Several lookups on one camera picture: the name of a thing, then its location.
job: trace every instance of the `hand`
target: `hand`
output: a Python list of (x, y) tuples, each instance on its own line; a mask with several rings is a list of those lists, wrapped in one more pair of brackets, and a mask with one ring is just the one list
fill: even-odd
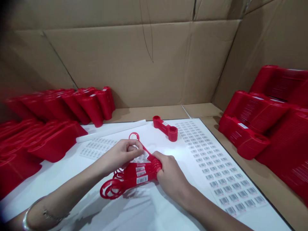
[(136, 157), (141, 156), (143, 152), (143, 146), (138, 140), (120, 140), (115, 146), (95, 161), (93, 167), (101, 171), (99, 174), (105, 177), (125, 166)]
[(163, 165), (157, 179), (164, 192), (182, 207), (189, 198), (192, 185), (187, 181), (174, 156), (166, 156), (158, 151), (153, 155)]

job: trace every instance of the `white plastic tube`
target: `white plastic tube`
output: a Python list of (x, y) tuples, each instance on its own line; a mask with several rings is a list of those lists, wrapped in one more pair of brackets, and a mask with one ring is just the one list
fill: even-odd
[(140, 121), (129, 123), (129, 124), (123, 124), (123, 126), (118, 127), (118, 128), (109, 128), (109, 129), (103, 130), (101, 132), (96, 132), (96, 133), (93, 133), (93, 134), (77, 137), (76, 142), (82, 143), (82, 142), (89, 141), (89, 140), (92, 140), (92, 139), (95, 139), (95, 138), (111, 135), (111, 134), (114, 134), (114, 133), (118, 133), (118, 132), (121, 132), (121, 131), (125, 131), (125, 130), (128, 130), (128, 129), (139, 127), (139, 126), (146, 125), (146, 124), (147, 124), (147, 122), (145, 120), (140, 120)]

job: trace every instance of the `cardboard floor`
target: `cardboard floor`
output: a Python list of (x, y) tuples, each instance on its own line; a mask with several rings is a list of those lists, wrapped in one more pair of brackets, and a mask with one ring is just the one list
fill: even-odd
[(245, 160), (238, 155), (234, 145), (218, 131), (222, 111), (212, 103), (190, 104), (183, 107), (175, 105), (116, 109), (113, 118), (107, 123), (152, 120), (155, 115), (163, 120), (187, 119), (189, 118), (187, 113), (192, 118), (202, 120), (294, 230), (308, 230), (308, 208), (302, 200), (266, 166), (254, 159)]

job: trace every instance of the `silver bracelet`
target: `silver bracelet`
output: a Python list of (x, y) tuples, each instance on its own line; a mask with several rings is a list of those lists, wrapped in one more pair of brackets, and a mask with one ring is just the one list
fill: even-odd
[[(42, 200), (43, 198), (45, 198), (45, 197), (42, 197), (42, 198), (38, 199), (36, 202), (34, 202), (34, 203), (27, 209), (26, 214), (25, 214), (25, 216), (24, 216), (24, 218), (23, 218), (23, 220), (22, 220), (22, 228), (23, 228), (24, 231), (34, 231), (33, 229), (31, 229), (31, 228), (28, 226), (28, 223), (27, 223), (28, 213), (29, 213), (29, 211), (33, 208), (33, 206), (36, 205), (36, 204), (37, 204), (40, 200)], [(43, 209), (44, 209), (44, 211), (43, 211), (44, 217), (45, 217), (46, 219), (54, 220), (54, 221), (56, 221), (57, 223), (60, 223), (64, 218), (67, 218), (67, 217), (70, 215), (70, 213), (68, 213), (68, 214), (67, 214), (66, 216), (64, 216), (64, 217), (57, 218), (57, 217), (54, 217), (54, 216), (52, 216), (51, 214), (49, 214), (48, 210), (45, 208), (45, 205), (43, 205)]]

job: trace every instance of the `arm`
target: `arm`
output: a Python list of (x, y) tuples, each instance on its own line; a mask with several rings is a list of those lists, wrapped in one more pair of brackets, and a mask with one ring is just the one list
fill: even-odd
[[(39, 201), (28, 213), (28, 226), (34, 230), (49, 230), (55, 227), (58, 222), (46, 219), (43, 215), (44, 209), (53, 217), (64, 217), (101, 179), (142, 153), (142, 144), (138, 140), (120, 140), (92, 165)], [(10, 220), (7, 223), (8, 227), (11, 230), (22, 231), (25, 213), (26, 211), (23, 211)]]
[(195, 217), (206, 230), (251, 231), (249, 227), (224, 212), (193, 187), (185, 178), (173, 156), (165, 156), (160, 152), (154, 152), (153, 155), (163, 165), (162, 170), (157, 173), (162, 189)]

